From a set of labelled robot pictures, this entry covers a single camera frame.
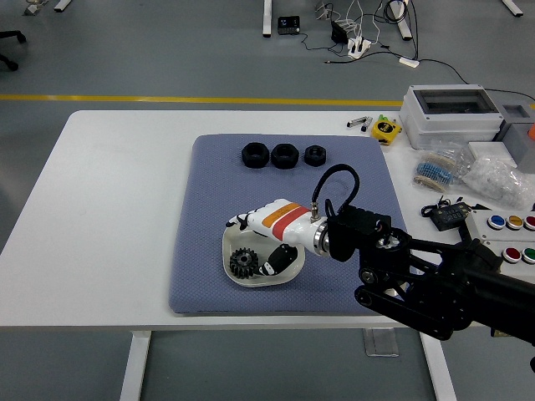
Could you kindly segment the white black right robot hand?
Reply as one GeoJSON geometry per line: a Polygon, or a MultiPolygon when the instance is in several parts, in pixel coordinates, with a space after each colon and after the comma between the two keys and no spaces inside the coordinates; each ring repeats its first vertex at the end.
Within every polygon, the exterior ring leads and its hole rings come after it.
{"type": "Polygon", "coordinates": [[[240,279],[254,276],[274,277],[298,257],[301,246],[317,255],[329,253],[327,220],[319,215],[316,203],[309,209],[286,199],[277,199],[256,210],[234,216],[226,227],[250,231],[278,244],[265,262],[260,262],[254,247],[238,247],[229,258],[232,274],[240,279]]]}

